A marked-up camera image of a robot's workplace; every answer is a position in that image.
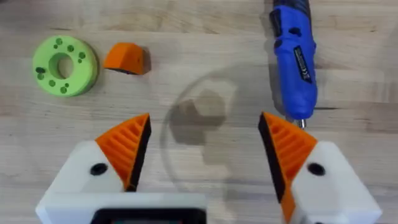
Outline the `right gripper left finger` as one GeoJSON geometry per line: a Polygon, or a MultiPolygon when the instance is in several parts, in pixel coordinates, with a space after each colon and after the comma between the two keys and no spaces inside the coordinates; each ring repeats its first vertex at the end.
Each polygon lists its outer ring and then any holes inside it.
{"type": "Polygon", "coordinates": [[[148,113],[78,143],[47,190],[59,193],[136,191],[151,135],[148,113]]]}

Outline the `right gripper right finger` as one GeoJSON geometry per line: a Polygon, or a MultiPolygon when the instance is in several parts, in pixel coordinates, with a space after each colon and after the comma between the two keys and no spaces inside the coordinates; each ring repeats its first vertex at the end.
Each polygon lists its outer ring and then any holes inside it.
{"type": "Polygon", "coordinates": [[[382,215],[339,147],[270,113],[259,117],[275,193],[288,224],[367,224],[382,215]]]}

